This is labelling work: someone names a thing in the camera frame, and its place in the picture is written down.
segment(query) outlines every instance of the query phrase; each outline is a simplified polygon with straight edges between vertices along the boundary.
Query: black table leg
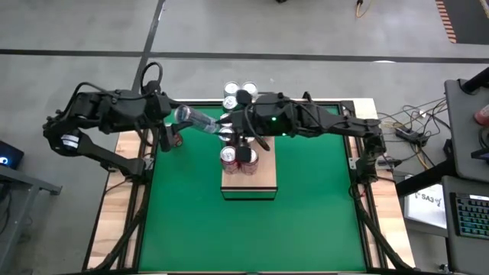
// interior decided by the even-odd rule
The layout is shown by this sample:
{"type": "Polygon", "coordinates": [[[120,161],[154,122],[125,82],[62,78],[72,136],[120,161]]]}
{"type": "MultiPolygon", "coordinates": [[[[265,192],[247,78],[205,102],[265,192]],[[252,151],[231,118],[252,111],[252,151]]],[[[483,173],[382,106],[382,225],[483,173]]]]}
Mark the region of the black table leg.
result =
{"type": "Polygon", "coordinates": [[[457,176],[455,161],[450,158],[396,185],[397,195],[404,197],[442,181],[442,176],[457,176]]]}

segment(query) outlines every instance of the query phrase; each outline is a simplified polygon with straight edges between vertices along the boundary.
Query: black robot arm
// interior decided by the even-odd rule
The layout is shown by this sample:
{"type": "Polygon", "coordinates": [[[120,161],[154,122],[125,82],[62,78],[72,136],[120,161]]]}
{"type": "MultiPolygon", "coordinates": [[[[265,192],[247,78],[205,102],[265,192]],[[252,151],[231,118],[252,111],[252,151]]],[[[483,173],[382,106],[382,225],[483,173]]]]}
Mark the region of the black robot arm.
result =
{"type": "MultiPolygon", "coordinates": [[[[372,183],[377,180],[375,163],[385,151],[382,130],[377,119],[360,119],[347,115],[333,115],[325,108],[314,103],[308,92],[304,101],[298,102],[282,93],[266,94],[256,102],[238,91],[238,101],[245,107],[221,121],[232,122],[238,136],[251,136],[265,149],[270,150],[261,136],[300,135],[307,138],[321,134],[340,134],[363,138],[364,151],[356,162],[357,183],[372,183]]],[[[247,154],[238,158],[246,161],[247,154]]]]}
{"type": "Polygon", "coordinates": [[[191,124],[164,124],[164,118],[180,104],[161,92],[158,81],[150,81],[141,92],[142,95],[129,90],[107,91],[87,82],[80,83],[64,111],[57,110],[56,116],[47,117],[47,122],[43,125],[43,135],[49,141],[51,149],[58,154],[69,157],[85,156],[100,162],[105,169],[119,169],[124,176],[142,176],[145,170],[144,160],[126,159],[106,150],[94,144],[80,130],[98,128],[105,134],[136,131],[141,138],[144,129],[150,129],[153,133],[159,131],[159,148],[169,151],[175,133],[191,124]],[[79,92],[83,86],[91,86],[98,92],[79,92]]]}

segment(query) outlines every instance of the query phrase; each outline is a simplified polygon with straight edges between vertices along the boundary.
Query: concrete floor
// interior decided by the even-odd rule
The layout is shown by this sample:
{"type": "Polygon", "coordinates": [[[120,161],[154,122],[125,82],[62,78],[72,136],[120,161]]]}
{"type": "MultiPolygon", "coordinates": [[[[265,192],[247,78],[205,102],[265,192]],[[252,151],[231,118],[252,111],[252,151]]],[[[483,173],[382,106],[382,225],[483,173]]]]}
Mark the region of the concrete floor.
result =
{"type": "MultiPolygon", "coordinates": [[[[143,51],[157,0],[4,0],[0,49],[143,51]]],[[[360,20],[355,1],[167,0],[152,45],[155,52],[294,53],[387,57],[489,57],[489,47],[451,44],[434,1],[377,0],[360,20]]],[[[443,97],[446,79],[468,78],[487,64],[370,63],[265,60],[156,59],[162,87],[175,99],[219,98],[230,80],[255,81],[262,91],[316,98],[374,98],[379,112],[398,112],[443,97]]],[[[36,274],[80,270],[107,173],[95,162],[52,152],[42,138],[47,115],[62,108],[75,85],[130,88],[139,58],[0,55],[0,138],[25,151],[21,169],[62,185],[41,196],[31,213],[31,240],[20,244],[13,270],[36,274]]],[[[446,114],[441,115],[446,121],[446,114]]],[[[117,135],[91,132],[113,149],[117,135]]],[[[426,152],[444,160],[450,134],[433,137],[426,152]]],[[[389,143],[403,158],[409,146],[389,143]]],[[[399,170],[423,169],[408,160],[399,170]]],[[[417,267],[446,261],[439,238],[409,232],[417,267]]]]}

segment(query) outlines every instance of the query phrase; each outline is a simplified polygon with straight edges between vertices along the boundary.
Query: wooden block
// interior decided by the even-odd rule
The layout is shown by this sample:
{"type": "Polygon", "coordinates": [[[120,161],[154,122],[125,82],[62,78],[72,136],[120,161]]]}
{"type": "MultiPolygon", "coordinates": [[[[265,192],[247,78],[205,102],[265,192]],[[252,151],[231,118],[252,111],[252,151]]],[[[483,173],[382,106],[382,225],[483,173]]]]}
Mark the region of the wooden block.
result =
{"type": "Polygon", "coordinates": [[[277,192],[277,168],[275,165],[275,138],[268,137],[270,151],[265,151],[258,142],[251,148],[258,154],[258,169],[254,175],[222,171],[222,195],[226,199],[273,199],[277,192]]]}

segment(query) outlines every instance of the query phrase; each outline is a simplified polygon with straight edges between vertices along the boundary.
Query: rgb keyboard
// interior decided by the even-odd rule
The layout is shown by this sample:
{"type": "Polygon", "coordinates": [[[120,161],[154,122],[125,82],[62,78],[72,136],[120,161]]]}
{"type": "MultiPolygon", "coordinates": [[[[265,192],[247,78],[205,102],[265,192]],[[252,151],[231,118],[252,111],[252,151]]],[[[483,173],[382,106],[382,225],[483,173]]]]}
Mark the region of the rgb keyboard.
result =
{"type": "Polygon", "coordinates": [[[457,235],[489,240],[488,197],[453,193],[452,208],[457,235]]]}

